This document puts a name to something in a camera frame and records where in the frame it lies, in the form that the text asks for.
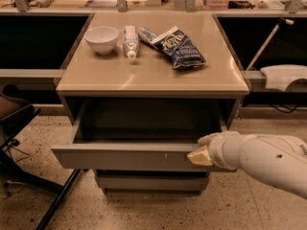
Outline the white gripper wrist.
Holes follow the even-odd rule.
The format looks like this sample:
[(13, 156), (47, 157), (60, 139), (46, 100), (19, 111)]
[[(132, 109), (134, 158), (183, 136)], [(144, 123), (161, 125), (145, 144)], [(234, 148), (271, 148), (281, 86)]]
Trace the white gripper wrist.
[(222, 169), (240, 169), (239, 151), (250, 138), (252, 135), (243, 135), (236, 131), (211, 133), (202, 136), (198, 144), (203, 147), (188, 153), (187, 157), (195, 165), (212, 166), (214, 163)]

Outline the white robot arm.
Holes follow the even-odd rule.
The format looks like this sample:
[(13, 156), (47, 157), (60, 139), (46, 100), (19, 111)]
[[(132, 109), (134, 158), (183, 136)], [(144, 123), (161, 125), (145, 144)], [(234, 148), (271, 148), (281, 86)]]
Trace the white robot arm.
[(203, 136), (187, 154), (195, 165), (242, 170), (274, 188), (307, 198), (306, 143), (289, 135), (223, 131)]

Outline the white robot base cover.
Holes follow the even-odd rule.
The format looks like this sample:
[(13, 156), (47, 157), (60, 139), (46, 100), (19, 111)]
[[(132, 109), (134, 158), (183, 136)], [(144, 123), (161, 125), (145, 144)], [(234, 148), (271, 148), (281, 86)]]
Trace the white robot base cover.
[(266, 88), (285, 92), (295, 81), (307, 80), (307, 66), (281, 64), (263, 67), (260, 72), (266, 78)]

